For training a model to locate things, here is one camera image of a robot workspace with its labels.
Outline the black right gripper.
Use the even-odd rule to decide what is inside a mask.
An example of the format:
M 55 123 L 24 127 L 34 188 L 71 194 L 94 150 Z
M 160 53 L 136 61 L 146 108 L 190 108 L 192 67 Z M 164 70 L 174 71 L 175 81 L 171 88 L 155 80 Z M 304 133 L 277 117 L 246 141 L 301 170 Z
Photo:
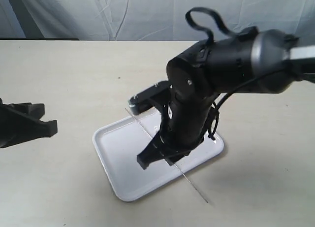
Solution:
M 161 115 L 160 129 L 146 148 L 137 155 L 137 162 L 142 169 L 147 169 L 153 162 L 166 159 L 175 163 L 191 153 L 207 137 L 216 141 L 216 113 L 178 113 Z

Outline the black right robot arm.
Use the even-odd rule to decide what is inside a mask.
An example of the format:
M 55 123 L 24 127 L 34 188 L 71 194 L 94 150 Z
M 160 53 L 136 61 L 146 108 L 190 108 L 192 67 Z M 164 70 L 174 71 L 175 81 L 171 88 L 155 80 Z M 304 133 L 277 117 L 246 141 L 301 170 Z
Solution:
M 150 108 L 161 113 L 157 134 L 137 155 L 143 169 L 159 160 L 174 164 L 206 136 L 213 138 L 221 94 L 279 94 L 295 81 L 314 82 L 315 41 L 248 28 L 225 40 L 195 43 L 171 59 L 166 72 L 166 81 L 129 100 L 135 115 Z

